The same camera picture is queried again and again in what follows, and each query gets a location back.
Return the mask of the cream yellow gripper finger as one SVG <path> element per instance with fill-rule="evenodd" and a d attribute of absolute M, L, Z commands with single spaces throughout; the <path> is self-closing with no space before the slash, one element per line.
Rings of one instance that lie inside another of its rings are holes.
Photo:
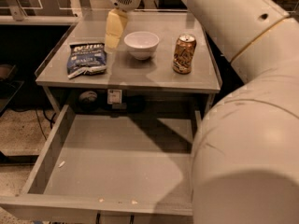
<path fill-rule="evenodd" d="M 115 50 L 119 45 L 121 36 L 126 28 L 128 16 L 125 11 L 118 8 L 113 8 L 108 12 L 105 50 Z"/>

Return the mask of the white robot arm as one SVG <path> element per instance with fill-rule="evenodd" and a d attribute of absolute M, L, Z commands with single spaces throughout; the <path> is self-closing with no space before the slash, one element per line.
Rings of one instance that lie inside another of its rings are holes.
<path fill-rule="evenodd" d="M 194 224 L 299 224 L 299 23 L 271 0 L 181 0 L 243 86 L 192 149 Z"/>

